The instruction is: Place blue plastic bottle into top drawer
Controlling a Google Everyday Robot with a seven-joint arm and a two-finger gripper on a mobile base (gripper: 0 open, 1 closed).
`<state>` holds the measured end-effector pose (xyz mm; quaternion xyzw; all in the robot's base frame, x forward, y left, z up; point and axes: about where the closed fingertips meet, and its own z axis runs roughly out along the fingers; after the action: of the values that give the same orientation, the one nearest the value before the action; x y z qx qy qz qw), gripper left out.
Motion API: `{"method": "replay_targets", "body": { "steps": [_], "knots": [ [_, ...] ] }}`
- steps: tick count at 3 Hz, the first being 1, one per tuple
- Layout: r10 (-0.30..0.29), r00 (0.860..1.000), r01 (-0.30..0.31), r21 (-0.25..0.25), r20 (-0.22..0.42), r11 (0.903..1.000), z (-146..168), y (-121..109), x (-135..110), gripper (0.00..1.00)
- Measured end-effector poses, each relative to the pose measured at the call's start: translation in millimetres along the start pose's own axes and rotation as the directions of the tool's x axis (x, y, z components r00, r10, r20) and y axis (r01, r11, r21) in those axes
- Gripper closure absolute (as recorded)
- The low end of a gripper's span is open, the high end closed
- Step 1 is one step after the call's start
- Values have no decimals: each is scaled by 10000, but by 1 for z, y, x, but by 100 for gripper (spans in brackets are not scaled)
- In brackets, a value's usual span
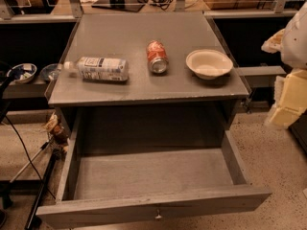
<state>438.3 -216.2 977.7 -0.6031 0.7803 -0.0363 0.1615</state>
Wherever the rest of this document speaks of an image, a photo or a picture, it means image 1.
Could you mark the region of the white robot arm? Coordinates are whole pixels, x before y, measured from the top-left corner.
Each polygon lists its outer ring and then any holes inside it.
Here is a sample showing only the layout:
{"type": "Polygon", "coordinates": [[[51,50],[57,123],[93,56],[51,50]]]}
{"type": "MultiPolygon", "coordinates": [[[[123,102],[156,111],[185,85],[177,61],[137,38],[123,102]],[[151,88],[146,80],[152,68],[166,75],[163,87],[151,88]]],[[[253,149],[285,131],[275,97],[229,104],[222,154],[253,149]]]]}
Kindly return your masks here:
{"type": "Polygon", "coordinates": [[[261,50],[279,52],[282,62],[292,68],[286,77],[276,78],[274,104],[265,121],[267,127],[288,128],[307,110],[307,2],[261,50]]]}

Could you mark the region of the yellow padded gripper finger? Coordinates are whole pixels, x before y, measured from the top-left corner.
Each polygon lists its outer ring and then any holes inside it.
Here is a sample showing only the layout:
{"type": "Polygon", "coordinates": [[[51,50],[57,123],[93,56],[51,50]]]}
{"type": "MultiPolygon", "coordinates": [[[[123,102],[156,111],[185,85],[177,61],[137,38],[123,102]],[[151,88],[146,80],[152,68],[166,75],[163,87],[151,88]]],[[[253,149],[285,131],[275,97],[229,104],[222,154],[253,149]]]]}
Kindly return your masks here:
{"type": "Polygon", "coordinates": [[[307,110],[307,71],[295,69],[286,77],[276,77],[274,104],[265,120],[267,127],[286,129],[307,110]]]}

